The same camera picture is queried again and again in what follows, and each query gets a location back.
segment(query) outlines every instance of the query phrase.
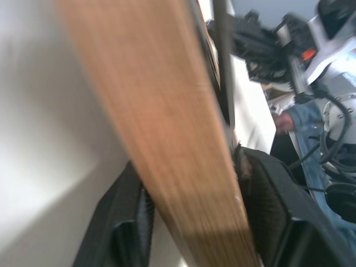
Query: wood grain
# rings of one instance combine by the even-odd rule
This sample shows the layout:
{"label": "wood grain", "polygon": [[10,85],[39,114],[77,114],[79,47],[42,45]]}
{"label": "wood grain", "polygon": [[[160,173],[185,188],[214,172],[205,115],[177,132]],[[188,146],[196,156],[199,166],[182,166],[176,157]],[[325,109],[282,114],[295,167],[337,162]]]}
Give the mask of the wood grain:
{"label": "wood grain", "polygon": [[188,265],[258,266],[187,3],[61,0],[60,10]]}

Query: wooden plank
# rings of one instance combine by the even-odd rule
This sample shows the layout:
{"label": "wooden plank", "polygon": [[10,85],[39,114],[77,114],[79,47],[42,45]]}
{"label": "wooden plank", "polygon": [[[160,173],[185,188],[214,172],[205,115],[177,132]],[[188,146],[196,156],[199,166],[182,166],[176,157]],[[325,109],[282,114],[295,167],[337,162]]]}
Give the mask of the wooden plank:
{"label": "wooden plank", "polygon": [[61,0],[60,7],[188,265],[258,266],[187,2]]}

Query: wooden board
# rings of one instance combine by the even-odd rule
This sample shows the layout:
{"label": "wooden board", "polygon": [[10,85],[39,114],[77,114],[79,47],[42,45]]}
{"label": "wooden board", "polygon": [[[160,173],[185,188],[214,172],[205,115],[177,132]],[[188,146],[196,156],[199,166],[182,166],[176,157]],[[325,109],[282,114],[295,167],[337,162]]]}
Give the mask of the wooden board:
{"label": "wooden board", "polygon": [[187,2],[61,0],[60,7],[188,265],[258,266]]}

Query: hand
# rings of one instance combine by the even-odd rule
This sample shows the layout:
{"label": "hand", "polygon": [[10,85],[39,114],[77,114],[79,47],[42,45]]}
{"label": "hand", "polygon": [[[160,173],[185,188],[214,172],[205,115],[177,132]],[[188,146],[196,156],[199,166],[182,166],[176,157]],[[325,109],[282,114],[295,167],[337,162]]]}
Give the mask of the hand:
{"label": "hand", "polygon": [[274,117],[277,134],[283,134],[285,131],[294,130],[294,121],[288,112],[283,112],[280,116]]}

